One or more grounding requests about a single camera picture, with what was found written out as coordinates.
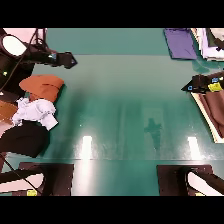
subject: yellow label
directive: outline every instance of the yellow label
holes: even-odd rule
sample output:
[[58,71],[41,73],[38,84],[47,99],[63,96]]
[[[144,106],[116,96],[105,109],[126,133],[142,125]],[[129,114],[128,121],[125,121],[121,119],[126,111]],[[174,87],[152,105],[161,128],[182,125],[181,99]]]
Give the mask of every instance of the yellow label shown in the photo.
[[203,195],[202,193],[198,192],[198,193],[195,193],[196,196],[205,196]]
[[27,196],[37,196],[37,191],[36,190],[28,190]]
[[222,90],[222,87],[219,82],[208,85],[208,88],[210,89],[211,92]]

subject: green table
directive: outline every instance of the green table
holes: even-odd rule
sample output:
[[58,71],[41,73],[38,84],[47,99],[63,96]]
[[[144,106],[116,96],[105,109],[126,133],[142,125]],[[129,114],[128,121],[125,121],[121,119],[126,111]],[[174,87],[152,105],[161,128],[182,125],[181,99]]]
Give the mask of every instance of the green table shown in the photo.
[[[157,164],[200,160],[224,178],[224,145],[214,144],[193,98],[180,90],[222,63],[172,60],[162,29],[49,29],[48,43],[72,51],[78,65],[35,66],[33,74],[65,81],[59,124],[38,158],[9,153],[15,168],[22,161],[74,163],[73,195],[158,195]],[[92,137],[87,154],[84,136]],[[188,137],[197,139],[196,156]]]

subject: table surface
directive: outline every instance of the table surface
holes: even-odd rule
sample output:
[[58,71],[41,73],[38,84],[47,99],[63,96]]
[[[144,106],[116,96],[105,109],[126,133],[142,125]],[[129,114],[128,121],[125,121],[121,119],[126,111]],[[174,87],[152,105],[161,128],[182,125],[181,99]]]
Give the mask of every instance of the table surface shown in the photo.
[[35,66],[33,74],[65,81],[55,104],[59,124],[38,158],[8,153],[15,168],[74,163],[72,195],[158,195],[157,164],[211,164],[224,178],[224,145],[213,142],[194,99],[181,91],[192,75],[220,71],[223,62],[207,62],[198,50],[197,60],[172,60],[161,28],[50,28],[47,40],[78,65]]

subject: white garment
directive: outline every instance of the white garment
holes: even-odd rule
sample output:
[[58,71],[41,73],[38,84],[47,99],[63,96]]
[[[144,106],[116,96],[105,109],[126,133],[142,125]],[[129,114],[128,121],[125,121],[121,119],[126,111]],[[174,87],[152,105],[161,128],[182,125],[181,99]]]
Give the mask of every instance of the white garment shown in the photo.
[[38,121],[47,130],[50,130],[58,123],[53,116],[56,109],[53,103],[48,100],[39,99],[29,102],[28,98],[20,98],[17,103],[18,110],[12,117],[14,126],[21,126],[22,120]]

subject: cable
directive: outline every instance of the cable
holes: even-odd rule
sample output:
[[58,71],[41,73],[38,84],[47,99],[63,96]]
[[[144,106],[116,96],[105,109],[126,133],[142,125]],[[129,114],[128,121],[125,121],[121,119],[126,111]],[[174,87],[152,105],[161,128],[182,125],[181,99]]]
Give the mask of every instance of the cable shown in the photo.
[[0,157],[2,158],[2,160],[7,164],[7,166],[12,170],[13,173],[15,173],[20,179],[23,179],[24,181],[26,181],[30,186],[32,186],[33,189],[35,189],[40,195],[42,195],[42,193],[33,186],[33,184],[31,184],[26,178],[21,177],[16,171],[15,169],[10,165],[10,163],[4,158],[4,156],[0,153]]
[[13,70],[12,70],[12,72],[11,72],[11,74],[10,74],[8,80],[7,80],[7,81],[5,82],[5,84],[0,88],[0,92],[3,90],[3,88],[4,88],[4,87],[6,86],[6,84],[9,82],[9,80],[11,79],[11,77],[12,77],[12,75],[14,74],[15,70],[16,70],[17,67],[19,66],[20,62],[23,60],[23,58],[24,58],[26,52],[28,51],[28,49],[29,49],[29,47],[30,47],[30,44],[31,44],[31,42],[32,42],[32,40],[33,40],[33,38],[34,38],[36,32],[38,32],[38,29],[37,29],[37,28],[36,28],[35,32],[33,33],[33,36],[31,37],[30,42],[29,42],[29,44],[28,44],[26,50],[24,51],[22,57],[19,59],[19,61],[17,62],[17,64],[16,64],[15,67],[13,68]]

